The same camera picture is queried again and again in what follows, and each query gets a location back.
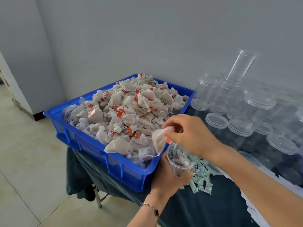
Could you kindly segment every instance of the blue crate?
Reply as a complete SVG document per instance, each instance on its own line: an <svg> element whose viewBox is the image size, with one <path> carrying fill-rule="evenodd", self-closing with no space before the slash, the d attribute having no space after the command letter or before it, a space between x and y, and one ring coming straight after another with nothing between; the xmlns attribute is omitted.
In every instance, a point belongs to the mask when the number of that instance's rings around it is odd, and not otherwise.
<svg viewBox="0 0 303 227"><path fill-rule="evenodd" d="M130 79L133 76L136 77L137 75L138 74L134 74L129 77L126 77L125 80ZM162 80L156 80L160 84L164 83L164 81ZM106 85L97 90L110 89L114 84L115 83ZM188 95L190 97L180 112L181 114L183 114L194 95L194 91L175 84L167 84L169 88L175 88L180 95ZM97 90L91 91L82 96L85 100L92 100L92 95L95 94ZM104 152L105 145L100 143L98 140L95 140L94 138L90 137L89 135L83 133L82 131L78 130L76 127L70 125L61 118L61 111L69 105L79 105L79 98L80 97L77 97L75 99L72 99L70 101L67 101L65 103L62 103L44 111L44 115L50 118L54 124L54 127L57 131L57 139L70 146L75 151L85 151L94 159L99 161L101 164L106 165L106 167L108 168L108 173L110 175L112 175L128 187L132 188L134 191L142 192L147 190L151 185L152 173L155 170L161 156L154 157L151 163L147 166L147 168L143 169L140 166L132 163L119 153L108 154ZM168 144L165 145L162 150L162 153L164 150L167 149L167 147Z"/></svg>

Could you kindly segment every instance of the floor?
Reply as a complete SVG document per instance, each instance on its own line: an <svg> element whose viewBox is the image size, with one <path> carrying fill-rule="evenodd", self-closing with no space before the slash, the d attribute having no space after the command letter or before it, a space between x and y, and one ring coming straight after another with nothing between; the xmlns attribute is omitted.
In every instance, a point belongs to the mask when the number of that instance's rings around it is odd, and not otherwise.
<svg viewBox="0 0 303 227"><path fill-rule="evenodd" d="M95 201L66 194L66 145L49 119L33 121L11 98L0 85L1 226L126 226L136 204L108 196L98 209Z"/></svg>

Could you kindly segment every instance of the gray wall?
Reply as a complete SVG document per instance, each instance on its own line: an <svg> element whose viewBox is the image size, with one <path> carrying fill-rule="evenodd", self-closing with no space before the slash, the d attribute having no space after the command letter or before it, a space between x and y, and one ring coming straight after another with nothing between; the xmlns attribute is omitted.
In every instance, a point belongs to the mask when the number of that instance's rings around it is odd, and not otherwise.
<svg viewBox="0 0 303 227"><path fill-rule="evenodd" d="M33 114L65 100L35 0L0 0L0 51Z"/></svg>
<svg viewBox="0 0 303 227"><path fill-rule="evenodd" d="M303 0L37 0L67 99L133 73L195 88L228 73L240 48L262 53L247 73L302 91Z"/></svg>

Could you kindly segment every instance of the black baseboard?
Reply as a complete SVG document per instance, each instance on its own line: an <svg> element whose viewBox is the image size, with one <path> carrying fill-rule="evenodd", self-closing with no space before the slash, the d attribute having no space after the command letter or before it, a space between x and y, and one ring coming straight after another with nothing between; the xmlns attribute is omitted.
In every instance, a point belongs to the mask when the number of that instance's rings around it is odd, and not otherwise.
<svg viewBox="0 0 303 227"><path fill-rule="evenodd" d="M19 108L21 111L23 111L23 112L24 112L25 114L27 114L29 117L31 117L34 121L38 121L38 120L40 120L40 119L45 118L45 116L44 116L44 114L43 114L44 111L41 111L41 112L38 112L38 113L32 115L30 112L28 112L28 111L25 110L23 107L21 107L20 103L19 103L17 100L12 99L12 101L13 101L14 105L15 105L17 108Z"/></svg>

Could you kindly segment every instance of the bracelet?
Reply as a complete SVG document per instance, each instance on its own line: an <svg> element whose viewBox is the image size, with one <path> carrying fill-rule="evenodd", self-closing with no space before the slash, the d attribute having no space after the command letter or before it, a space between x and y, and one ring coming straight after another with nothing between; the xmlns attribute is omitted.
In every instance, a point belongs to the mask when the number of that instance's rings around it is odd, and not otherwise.
<svg viewBox="0 0 303 227"><path fill-rule="evenodd" d="M158 225L158 223L159 223L159 211L156 210L156 209L154 209L154 207L152 207L152 206L151 206L150 204L148 204L148 203L142 203L142 205L140 206L140 208L141 208L142 206L151 207L151 208L154 210L154 215L158 218L158 221L157 221L157 223L156 223L156 227L157 227L157 225Z"/></svg>

